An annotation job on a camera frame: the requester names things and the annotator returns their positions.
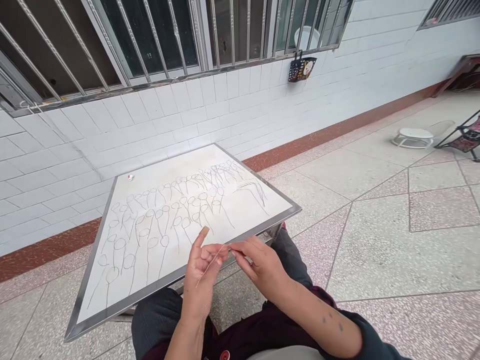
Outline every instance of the metal frame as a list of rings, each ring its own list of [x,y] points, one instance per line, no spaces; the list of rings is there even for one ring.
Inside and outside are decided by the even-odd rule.
[[[267,221],[264,221],[263,223],[255,226],[253,229],[251,229],[249,231],[246,231],[243,234],[233,238],[232,240],[226,242],[226,244],[242,241],[242,240],[244,240],[244,239],[246,239],[250,236],[253,236],[253,235],[259,235],[259,234],[263,233],[266,229],[272,228],[272,227],[274,227],[278,224],[283,223],[286,219],[292,217],[293,215],[299,213],[302,210],[302,208],[297,203],[295,203],[289,197],[287,197],[286,195],[281,193],[278,189],[273,187],[268,181],[263,179],[260,175],[258,175],[253,170],[248,168],[241,161],[236,159],[233,155],[231,155],[230,153],[225,151],[223,148],[218,146],[216,143],[212,144],[212,145],[207,145],[207,146],[216,146],[217,148],[219,148],[221,151],[223,151],[225,154],[227,154],[229,157],[231,157],[233,160],[235,160],[237,163],[239,163],[245,170],[250,172],[257,179],[262,181],[265,185],[267,185],[269,188],[271,188],[275,193],[277,193],[284,200],[286,200],[288,203],[291,204],[291,207],[289,209],[287,209],[285,211],[282,211],[280,214],[272,217],[271,219],[269,219]],[[100,226],[98,228],[98,232],[97,232],[96,237],[95,237],[95,242],[93,243],[93,248],[92,248],[92,251],[90,253],[90,257],[88,259],[86,270],[85,270],[85,273],[83,275],[83,279],[82,279],[81,284],[80,284],[80,289],[78,291],[78,296],[76,297],[76,301],[75,301],[75,304],[73,306],[70,321],[69,321],[68,326],[67,326],[67,330],[66,330],[66,333],[65,333],[65,339],[64,339],[65,342],[70,342],[72,340],[75,340],[75,339],[79,338],[80,336],[87,333],[88,331],[93,330],[97,326],[103,324],[107,320],[123,313],[125,310],[129,309],[134,304],[138,303],[142,299],[144,299],[144,298],[148,297],[149,295],[153,294],[157,290],[168,287],[168,286],[176,283],[177,281],[182,280],[185,277],[185,271],[187,269],[186,265],[182,266],[179,269],[171,272],[170,274],[162,277],[161,279],[149,284],[148,286],[144,287],[143,289],[127,296],[123,300],[107,307],[105,310],[97,313],[96,315],[93,315],[93,316],[89,317],[88,319],[86,319],[84,321],[81,321],[80,323],[77,324],[77,319],[78,319],[78,316],[79,316],[79,313],[80,313],[80,308],[81,308],[81,305],[82,305],[82,302],[83,302],[83,299],[84,299],[84,296],[85,296],[85,291],[87,289],[88,280],[89,280],[90,273],[92,271],[92,267],[93,267],[93,264],[94,264],[95,254],[97,253],[97,249],[98,249],[99,244],[100,244],[100,238],[101,238],[101,235],[102,235],[102,230],[105,226],[105,221],[107,219],[107,213],[110,209],[110,203],[112,201],[112,197],[113,197],[114,190],[115,190],[115,185],[117,184],[117,179],[119,178],[119,176],[115,177],[115,179],[113,181],[112,188],[110,190],[110,195],[108,196],[108,201],[107,201],[106,206],[105,206],[103,217],[101,218]]]

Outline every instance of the finger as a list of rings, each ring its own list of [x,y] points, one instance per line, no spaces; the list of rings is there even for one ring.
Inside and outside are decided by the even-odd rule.
[[[231,254],[235,257],[236,263],[243,270],[243,272],[250,278],[252,281],[257,280],[257,274],[255,273],[252,265],[250,265],[249,261],[244,258],[244,254],[239,251],[231,250]]]

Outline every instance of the forearm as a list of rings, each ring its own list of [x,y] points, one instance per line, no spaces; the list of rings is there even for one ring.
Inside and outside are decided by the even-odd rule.
[[[298,282],[291,280],[273,302],[330,355],[347,359],[360,352],[359,327]]]
[[[176,325],[165,360],[200,360],[204,343],[205,321],[183,320]]]

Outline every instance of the brown baseboard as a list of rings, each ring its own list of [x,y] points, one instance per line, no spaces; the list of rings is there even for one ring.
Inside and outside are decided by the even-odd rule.
[[[439,85],[441,83],[250,157],[243,163],[259,172],[429,98]],[[100,220],[98,218],[0,257],[0,283],[92,244]]]

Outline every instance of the leg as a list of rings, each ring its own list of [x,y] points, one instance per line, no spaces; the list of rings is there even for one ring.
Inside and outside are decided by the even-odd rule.
[[[299,282],[307,289],[310,289],[314,284],[307,272],[307,266],[300,257],[300,252],[297,246],[290,238],[287,230],[283,227],[280,229],[278,236],[272,242],[271,248],[275,250],[280,258],[281,264],[289,277],[296,282]]]

